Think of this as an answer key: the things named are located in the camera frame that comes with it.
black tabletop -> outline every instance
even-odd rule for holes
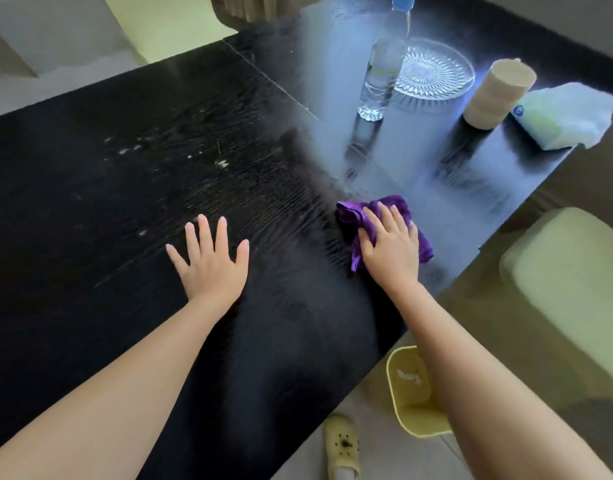
[[[335,201],[405,196],[438,294],[562,161],[514,121],[466,126],[469,95],[357,120],[388,8],[326,0],[0,117],[0,445],[183,306],[164,244],[203,212],[251,240],[249,280],[141,477],[270,477],[404,330]],[[480,0],[417,0],[413,30],[478,78],[521,57],[613,93],[612,61]]]

blue bottle cap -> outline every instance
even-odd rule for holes
[[[414,7],[415,0],[393,0],[393,9],[398,11],[409,11]]]

microfiber cloth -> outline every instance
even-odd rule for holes
[[[369,220],[368,217],[362,212],[364,207],[368,207],[373,211],[373,213],[378,217],[378,219],[382,220],[382,213],[380,212],[380,207],[378,206],[378,202],[382,202],[388,208],[391,208],[392,205],[395,205],[400,214],[405,220],[407,227],[411,223],[411,211],[409,210],[409,206],[407,205],[407,201],[399,195],[390,195],[388,197],[383,197],[378,200],[372,200],[370,202],[345,202],[339,201],[337,203],[336,213],[338,216],[338,220],[343,225],[348,225],[353,228],[362,227],[367,234],[369,234],[369,239],[373,245],[376,245],[376,228],[373,223]],[[419,257],[420,263],[429,262],[429,259],[433,257],[433,250],[431,249],[431,244],[429,240],[424,237],[424,234],[418,231],[418,241],[420,243],[419,248]],[[360,248],[360,238],[358,235],[353,239],[353,243],[351,244],[351,271],[357,271],[359,269],[365,269],[364,263],[362,262],[362,249]]]

forearm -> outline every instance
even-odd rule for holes
[[[201,298],[0,448],[0,478],[137,477],[223,307]]]
[[[476,476],[613,479],[555,412],[462,328],[418,283],[392,299]]]

paper cup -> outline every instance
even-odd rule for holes
[[[467,104],[465,121],[481,130],[495,128],[537,78],[535,71],[519,59],[495,61]]]

